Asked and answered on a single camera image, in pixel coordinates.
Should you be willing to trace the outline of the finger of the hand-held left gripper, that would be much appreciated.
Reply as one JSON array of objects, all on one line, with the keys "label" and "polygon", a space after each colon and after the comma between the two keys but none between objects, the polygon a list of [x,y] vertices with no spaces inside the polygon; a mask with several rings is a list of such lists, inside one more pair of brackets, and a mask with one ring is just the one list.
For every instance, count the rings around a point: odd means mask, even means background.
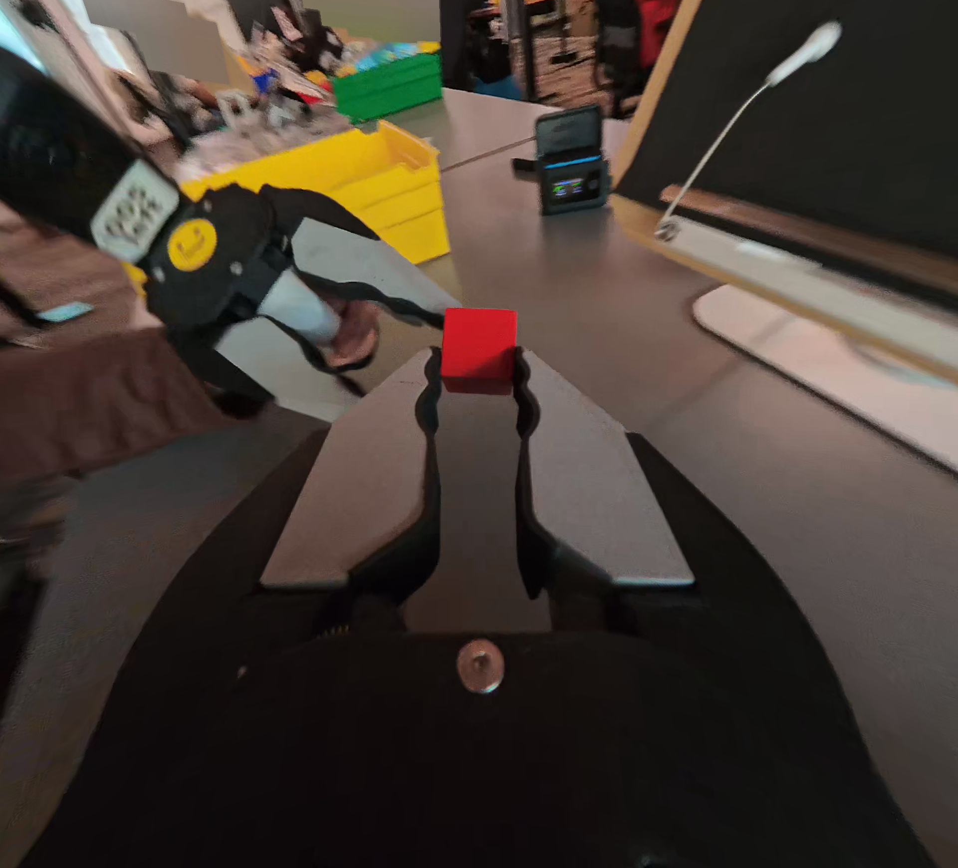
[{"label": "finger of the hand-held left gripper", "polygon": [[297,274],[321,293],[376,304],[408,325],[442,328],[463,304],[377,236],[304,218],[290,238]]},{"label": "finger of the hand-held left gripper", "polygon": [[346,378],[369,357],[369,328],[345,348],[322,348],[275,320],[255,316],[230,327],[216,343],[219,359],[266,392],[283,409],[334,423],[359,401]]}]

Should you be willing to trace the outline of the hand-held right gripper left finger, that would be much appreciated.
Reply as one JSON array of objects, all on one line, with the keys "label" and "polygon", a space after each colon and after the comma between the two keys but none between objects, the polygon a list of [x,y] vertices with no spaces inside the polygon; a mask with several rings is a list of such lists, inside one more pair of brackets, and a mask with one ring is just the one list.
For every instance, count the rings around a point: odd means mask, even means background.
[{"label": "hand-held right gripper left finger", "polygon": [[329,429],[259,583],[403,602],[440,554],[441,353],[417,353]]}]

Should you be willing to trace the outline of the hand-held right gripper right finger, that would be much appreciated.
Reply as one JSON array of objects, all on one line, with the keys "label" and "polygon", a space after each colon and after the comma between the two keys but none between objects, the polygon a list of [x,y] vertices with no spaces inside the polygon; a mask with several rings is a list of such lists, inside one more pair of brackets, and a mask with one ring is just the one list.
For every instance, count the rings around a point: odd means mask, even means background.
[{"label": "hand-held right gripper right finger", "polygon": [[674,590],[696,579],[625,428],[518,348],[518,566],[531,598]]}]

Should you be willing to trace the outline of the yellow plastic bin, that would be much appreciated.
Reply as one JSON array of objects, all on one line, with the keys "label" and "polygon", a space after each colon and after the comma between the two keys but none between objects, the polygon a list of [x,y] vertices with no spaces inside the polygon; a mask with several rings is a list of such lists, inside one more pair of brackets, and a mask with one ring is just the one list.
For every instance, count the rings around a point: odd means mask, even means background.
[{"label": "yellow plastic bin", "polygon": [[428,140],[380,121],[268,156],[250,137],[218,132],[181,159],[174,180],[192,200],[230,184],[264,185],[326,195],[360,218],[411,263],[450,252],[440,181],[440,152]]}]

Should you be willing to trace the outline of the red cube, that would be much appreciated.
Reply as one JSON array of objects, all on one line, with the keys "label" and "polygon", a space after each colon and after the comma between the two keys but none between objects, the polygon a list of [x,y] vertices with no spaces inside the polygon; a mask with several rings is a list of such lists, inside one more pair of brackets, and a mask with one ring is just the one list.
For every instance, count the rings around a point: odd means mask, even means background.
[{"label": "red cube", "polygon": [[448,309],[441,350],[444,388],[460,394],[510,394],[517,330],[516,311]]}]

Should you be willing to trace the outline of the person's left hand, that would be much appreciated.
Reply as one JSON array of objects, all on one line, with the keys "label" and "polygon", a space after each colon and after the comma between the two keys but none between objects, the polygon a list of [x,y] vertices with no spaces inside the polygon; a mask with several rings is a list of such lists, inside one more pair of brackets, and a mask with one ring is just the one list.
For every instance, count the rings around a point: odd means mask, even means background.
[{"label": "person's left hand", "polygon": [[329,305],[337,313],[340,325],[329,346],[323,350],[324,359],[339,369],[364,366],[378,346],[377,305],[343,299],[330,299]]}]

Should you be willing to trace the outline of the green plastic bin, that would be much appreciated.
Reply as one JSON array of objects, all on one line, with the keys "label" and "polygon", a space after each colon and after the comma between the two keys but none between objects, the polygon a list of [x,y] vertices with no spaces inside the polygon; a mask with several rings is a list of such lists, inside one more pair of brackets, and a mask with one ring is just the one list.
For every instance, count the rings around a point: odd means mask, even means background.
[{"label": "green plastic bin", "polygon": [[332,80],[338,112],[352,124],[368,123],[443,96],[439,50],[384,60]]}]

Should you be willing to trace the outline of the pile of mixed small items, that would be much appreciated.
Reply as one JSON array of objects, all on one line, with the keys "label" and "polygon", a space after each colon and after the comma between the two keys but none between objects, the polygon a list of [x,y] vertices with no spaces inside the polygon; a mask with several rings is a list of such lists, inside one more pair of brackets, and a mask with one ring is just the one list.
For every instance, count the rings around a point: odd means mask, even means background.
[{"label": "pile of mixed small items", "polygon": [[336,111],[332,80],[380,61],[440,50],[436,41],[376,43],[343,40],[319,11],[303,0],[275,0],[254,19],[247,55],[226,47],[231,84],[212,84],[175,74],[148,72],[146,79],[113,70],[110,84],[130,122],[169,135],[173,153],[185,156],[198,140],[238,125],[243,133],[312,127]]}]

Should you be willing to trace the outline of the person's brown clothing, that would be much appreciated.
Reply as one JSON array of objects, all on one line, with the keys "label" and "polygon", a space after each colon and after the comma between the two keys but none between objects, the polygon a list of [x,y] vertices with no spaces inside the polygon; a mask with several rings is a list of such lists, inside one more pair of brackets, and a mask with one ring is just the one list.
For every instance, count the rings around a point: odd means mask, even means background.
[{"label": "person's brown clothing", "polygon": [[[82,475],[189,436],[255,420],[269,396],[230,392],[191,370],[121,263],[2,207],[2,491]],[[72,301],[90,314],[48,325]]]}]

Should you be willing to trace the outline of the small black screen device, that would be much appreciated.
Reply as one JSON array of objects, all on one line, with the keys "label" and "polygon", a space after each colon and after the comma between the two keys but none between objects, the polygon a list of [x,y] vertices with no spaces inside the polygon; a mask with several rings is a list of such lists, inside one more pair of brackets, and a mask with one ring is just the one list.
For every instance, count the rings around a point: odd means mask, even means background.
[{"label": "small black screen device", "polygon": [[536,120],[534,156],[511,160],[516,177],[535,182],[540,213],[556,216],[605,206],[611,174],[598,105],[570,108]]}]

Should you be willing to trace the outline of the black hanging garment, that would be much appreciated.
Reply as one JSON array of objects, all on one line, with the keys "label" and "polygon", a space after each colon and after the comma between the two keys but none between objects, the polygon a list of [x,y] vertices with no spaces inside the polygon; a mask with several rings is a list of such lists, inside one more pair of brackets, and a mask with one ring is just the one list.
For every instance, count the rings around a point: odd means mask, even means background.
[{"label": "black hanging garment", "polygon": [[637,0],[594,0],[597,15],[595,69],[610,99],[610,116],[620,119],[623,104],[639,97],[648,78],[641,67],[642,16]]}]

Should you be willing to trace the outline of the red bag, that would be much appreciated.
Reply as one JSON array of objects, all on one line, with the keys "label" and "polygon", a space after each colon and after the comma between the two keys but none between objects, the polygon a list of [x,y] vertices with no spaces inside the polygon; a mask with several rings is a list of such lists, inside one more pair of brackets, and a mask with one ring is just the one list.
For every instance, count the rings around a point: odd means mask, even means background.
[{"label": "red bag", "polygon": [[636,0],[640,13],[639,66],[653,68],[682,0]]}]

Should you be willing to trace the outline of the black board with wooden frame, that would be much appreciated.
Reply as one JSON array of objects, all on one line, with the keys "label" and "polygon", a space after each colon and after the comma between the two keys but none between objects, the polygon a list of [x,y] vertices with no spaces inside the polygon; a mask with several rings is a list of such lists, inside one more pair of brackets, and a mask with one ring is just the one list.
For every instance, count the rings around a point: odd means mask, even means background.
[{"label": "black board with wooden frame", "polygon": [[957,0],[682,0],[615,213],[703,330],[957,467]]}]

